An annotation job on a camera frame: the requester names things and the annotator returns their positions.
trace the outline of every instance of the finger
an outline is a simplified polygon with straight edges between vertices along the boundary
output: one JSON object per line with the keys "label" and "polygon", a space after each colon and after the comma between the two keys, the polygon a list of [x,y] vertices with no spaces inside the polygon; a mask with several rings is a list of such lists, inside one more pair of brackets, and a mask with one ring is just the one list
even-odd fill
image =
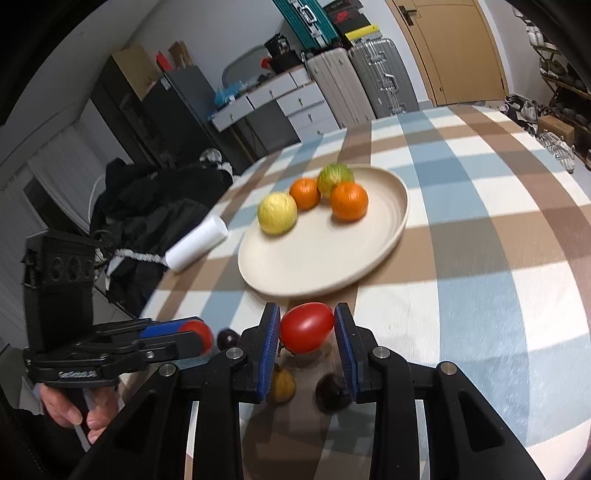
{"label": "finger", "polygon": [[96,442],[98,440],[98,438],[100,437],[100,434],[103,433],[105,431],[105,428],[99,429],[99,430],[91,430],[88,433],[88,441],[89,443],[92,445],[94,444],[94,442]]}
{"label": "finger", "polygon": [[41,400],[50,417],[62,427],[71,427],[82,423],[82,414],[68,400],[64,392],[42,384],[40,387]]}
{"label": "finger", "polygon": [[119,412],[117,394],[111,387],[93,390],[95,407],[88,413],[86,423],[91,430],[106,427]]}

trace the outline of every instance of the wooden door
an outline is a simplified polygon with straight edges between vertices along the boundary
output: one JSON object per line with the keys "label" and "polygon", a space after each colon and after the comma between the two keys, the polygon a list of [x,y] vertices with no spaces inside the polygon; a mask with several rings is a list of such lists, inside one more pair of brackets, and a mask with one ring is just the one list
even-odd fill
{"label": "wooden door", "polygon": [[434,103],[498,100],[507,93],[492,33],[474,0],[387,0]]}

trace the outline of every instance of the table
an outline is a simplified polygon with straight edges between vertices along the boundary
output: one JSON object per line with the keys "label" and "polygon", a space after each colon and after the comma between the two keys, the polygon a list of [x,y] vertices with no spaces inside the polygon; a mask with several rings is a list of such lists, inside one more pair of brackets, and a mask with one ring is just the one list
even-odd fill
{"label": "table", "polygon": [[[228,225],[228,240],[181,275],[167,273],[145,315],[199,315],[214,332],[241,332],[258,324],[267,300],[282,312],[299,304],[248,288],[238,246],[265,195],[334,161],[396,172],[410,191],[410,215],[400,244],[374,272],[315,300],[348,302],[358,325],[408,361],[457,363],[545,477],[563,479],[591,425],[591,202],[499,112],[455,106],[407,113],[263,158],[213,209]],[[241,405],[245,478],[368,477],[374,407],[327,416],[313,405],[318,378],[339,368],[332,342],[313,365],[282,360],[298,385],[291,403]],[[426,479],[420,402],[417,411]]]}

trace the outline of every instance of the green citrus fruit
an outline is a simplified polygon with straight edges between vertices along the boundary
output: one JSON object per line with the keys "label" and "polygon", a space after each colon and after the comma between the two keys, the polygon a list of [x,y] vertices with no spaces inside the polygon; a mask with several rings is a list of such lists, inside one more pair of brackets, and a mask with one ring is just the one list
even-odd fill
{"label": "green citrus fruit", "polygon": [[333,188],[343,181],[355,181],[353,172],[349,170],[347,165],[331,163],[325,166],[318,175],[318,190],[324,198],[330,198]]}

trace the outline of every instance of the metal screw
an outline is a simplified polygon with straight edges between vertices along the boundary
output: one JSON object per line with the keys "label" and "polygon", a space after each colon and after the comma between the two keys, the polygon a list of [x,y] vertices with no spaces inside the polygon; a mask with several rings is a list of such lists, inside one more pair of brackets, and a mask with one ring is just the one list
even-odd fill
{"label": "metal screw", "polygon": [[158,369],[158,373],[163,377],[170,377],[176,372],[177,367],[174,364],[164,364]]}
{"label": "metal screw", "polygon": [[457,372],[457,367],[456,364],[453,364],[451,362],[443,362],[441,364],[441,371],[443,373],[445,373],[446,375],[453,375],[454,373]]}
{"label": "metal screw", "polygon": [[384,346],[377,346],[373,350],[371,350],[373,355],[377,358],[388,358],[390,356],[390,350],[388,350]]}
{"label": "metal screw", "polygon": [[244,350],[242,350],[239,346],[233,346],[226,351],[226,356],[230,360],[238,360],[242,355],[244,355]]}

